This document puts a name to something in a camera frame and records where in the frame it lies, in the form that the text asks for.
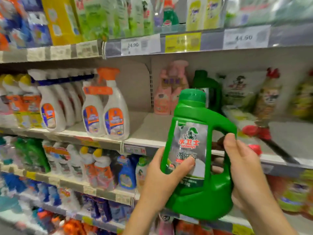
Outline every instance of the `green bottle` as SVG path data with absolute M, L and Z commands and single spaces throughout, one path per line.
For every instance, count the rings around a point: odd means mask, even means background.
M 211 174 L 212 131 L 237 133 L 236 126 L 205 107 L 205 93 L 185 89 L 179 95 L 161 162 L 161 171 L 170 174 L 190 155 L 194 169 L 184 177 L 166 207 L 176 213 L 205 220 L 226 215 L 233 206 L 230 160 L 225 153 L 224 172 Z
M 222 87 L 214 79 L 208 77 L 205 70 L 196 70 L 193 88 L 202 90 L 206 96 L 205 107 L 220 112 L 222 106 Z
M 42 140 L 37 138 L 28 138 L 27 151 L 28 156 L 33 163 L 34 171 L 47 173 L 50 171 L 50 166 L 41 141 Z
M 16 154 L 21 160 L 24 168 L 27 171 L 33 171 L 33 162 L 28 155 L 27 144 L 24 139 L 18 138 L 14 143 Z
M 173 1 L 164 0 L 163 26 L 172 26 L 172 25 L 178 25 L 178 24 L 179 24 L 179 20 L 173 8 Z

